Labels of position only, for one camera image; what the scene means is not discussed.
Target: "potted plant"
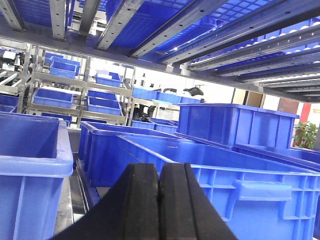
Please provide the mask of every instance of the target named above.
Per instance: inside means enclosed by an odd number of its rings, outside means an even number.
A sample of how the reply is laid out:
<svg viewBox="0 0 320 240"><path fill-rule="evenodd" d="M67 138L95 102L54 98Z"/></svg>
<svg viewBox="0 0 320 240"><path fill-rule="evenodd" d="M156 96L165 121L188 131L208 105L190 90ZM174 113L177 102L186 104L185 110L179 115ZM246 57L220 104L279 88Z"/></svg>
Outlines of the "potted plant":
<svg viewBox="0 0 320 240"><path fill-rule="evenodd" d="M314 148L318 133L317 126L309 121L306 121L299 122L294 129L295 133L293 138L293 146L312 150Z"/></svg>

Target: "blue plastic crate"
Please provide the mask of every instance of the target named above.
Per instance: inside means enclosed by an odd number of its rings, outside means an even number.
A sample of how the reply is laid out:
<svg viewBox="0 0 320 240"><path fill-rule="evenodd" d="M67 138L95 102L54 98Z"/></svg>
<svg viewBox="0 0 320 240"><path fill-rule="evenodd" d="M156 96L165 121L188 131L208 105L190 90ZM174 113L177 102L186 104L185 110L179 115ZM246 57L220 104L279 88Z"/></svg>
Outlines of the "blue plastic crate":
<svg viewBox="0 0 320 240"><path fill-rule="evenodd" d="M111 187L118 179L116 162L118 135L149 135L177 138L174 135L151 129L102 123L81 123L79 155L84 160L84 170L88 171L91 185L94 187Z"/></svg>
<svg viewBox="0 0 320 240"><path fill-rule="evenodd" d="M71 122L72 122L72 116L67 116L67 115L60 115L60 114L42 112L41 116L63 119L66 122L66 126L67 127L70 127Z"/></svg>
<svg viewBox="0 0 320 240"><path fill-rule="evenodd" d="M33 96L33 102L35 104L43 104L60 108L71 108L73 101L73 94L43 88L39 88Z"/></svg>
<svg viewBox="0 0 320 240"><path fill-rule="evenodd" d="M290 164L320 172L320 152L318 151L305 150L295 147L281 149L242 144L235 145L232 150L258 158L268 159L278 163ZM317 239L320 238L320 207L318 207L316 211L313 236Z"/></svg>
<svg viewBox="0 0 320 240"><path fill-rule="evenodd" d="M50 64L50 74L63 78L74 79L76 77L77 66L53 61Z"/></svg>
<svg viewBox="0 0 320 240"><path fill-rule="evenodd" d="M14 113L16 109L15 106L0 105L0 112Z"/></svg>
<svg viewBox="0 0 320 240"><path fill-rule="evenodd" d="M108 73L112 78L104 78L99 76L99 70L98 73L95 76L95 81L97 84L103 84L103 85L109 85L113 87L120 87L122 84L122 79L119 76L118 73L109 72Z"/></svg>
<svg viewBox="0 0 320 240"><path fill-rule="evenodd" d="M190 163L204 193L239 240L311 240L320 173L207 144L118 136L128 163Z"/></svg>
<svg viewBox="0 0 320 240"><path fill-rule="evenodd" d="M121 106L118 101L88 97L88 110L104 114L121 115Z"/></svg>
<svg viewBox="0 0 320 240"><path fill-rule="evenodd" d="M117 101L117 96L114 93L101 92L101 91L88 90L88 97Z"/></svg>
<svg viewBox="0 0 320 240"><path fill-rule="evenodd" d="M152 100L157 99L157 93L157 91L150 91L143 88L135 87L133 89L132 97L138 99Z"/></svg>
<svg viewBox="0 0 320 240"><path fill-rule="evenodd" d="M152 130L156 128L156 124L154 122L137 121L137 120L132 120L131 126L135 128L152 129Z"/></svg>
<svg viewBox="0 0 320 240"><path fill-rule="evenodd" d="M182 104L199 104L200 100L183 96L183 97L181 97L181 103Z"/></svg>
<svg viewBox="0 0 320 240"><path fill-rule="evenodd" d="M81 68L81 65L80 65L80 62L78 62L78 61L72 61L72 60L68 60L68 59L65 59L65 58L57 57L57 56L50 57L50 61L51 62L56 62L56 63L75 65L76 66L75 75L76 76L79 75L79 70Z"/></svg>
<svg viewBox="0 0 320 240"><path fill-rule="evenodd" d="M0 113L0 133L0 238L50 239L63 180L73 172L66 123Z"/></svg>
<svg viewBox="0 0 320 240"><path fill-rule="evenodd" d="M155 130L160 132L165 132L168 134L173 134L177 131L178 126L172 123L170 120L157 119L153 117L149 117L149 120L152 123L155 123Z"/></svg>
<svg viewBox="0 0 320 240"><path fill-rule="evenodd" d="M56 57L56 58L62 59L64 56L59 55L59 54L54 54L54 53L46 52L46 53L45 53L45 56L44 56L44 62L51 64L51 63L52 63L51 57Z"/></svg>
<svg viewBox="0 0 320 240"><path fill-rule="evenodd" d="M165 92L157 92L156 99L163 101L163 102L168 102L172 104L180 104L181 103L181 96L170 94L170 93L165 93Z"/></svg>
<svg viewBox="0 0 320 240"><path fill-rule="evenodd" d="M19 97L0 94L0 105L14 107L13 113L17 112Z"/></svg>
<svg viewBox="0 0 320 240"><path fill-rule="evenodd" d="M224 103L183 103L176 134L206 144L251 144L286 149L299 116Z"/></svg>

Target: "metal rail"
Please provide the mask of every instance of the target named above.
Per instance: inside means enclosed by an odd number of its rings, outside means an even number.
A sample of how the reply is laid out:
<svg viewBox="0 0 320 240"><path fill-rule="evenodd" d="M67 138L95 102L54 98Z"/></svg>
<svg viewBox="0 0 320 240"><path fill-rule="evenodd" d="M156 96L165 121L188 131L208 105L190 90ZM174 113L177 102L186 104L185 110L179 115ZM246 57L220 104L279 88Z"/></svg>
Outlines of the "metal rail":
<svg viewBox="0 0 320 240"><path fill-rule="evenodd" d="M55 40L65 40L66 1L67 0L49 0L52 34Z"/></svg>
<svg viewBox="0 0 320 240"><path fill-rule="evenodd" d="M239 61L276 53L281 50L295 48L314 43L320 39L320 24L263 41L242 49L225 53L189 66L189 70L202 71Z"/></svg>
<svg viewBox="0 0 320 240"><path fill-rule="evenodd" d="M1 0L0 10L13 30L23 32L25 23L19 15L13 0Z"/></svg>
<svg viewBox="0 0 320 240"><path fill-rule="evenodd" d="M269 69L283 68L293 65L312 63L320 59L320 47L314 49L293 52L290 54L275 56L272 59L259 62L247 63L237 67L217 70L216 74L221 77L237 76L241 74L254 73Z"/></svg>
<svg viewBox="0 0 320 240"><path fill-rule="evenodd" d="M81 23L79 27L79 33L84 36L88 36L92 22L95 19L101 0L88 0L85 1Z"/></svg>
<svg viewBox="0 0 320 240"><path fill-rule="evenodd" d="M135 58L145 55L204 16L211 14L226 2L227 0L193 0L133 49L130 55Z"/></svg>
<svg viewBox="0 0 320 240"><path fill-rule="evenodd" d="M188 62L244 41L317 17L320 2L273 0L161 58L164 64Z"/></svg>
<svg viewBox="0 0 320 240"><path fill-rule="evenodd" d="M107 50L145 0L122 0L102 33L97 49Z"/></svg>

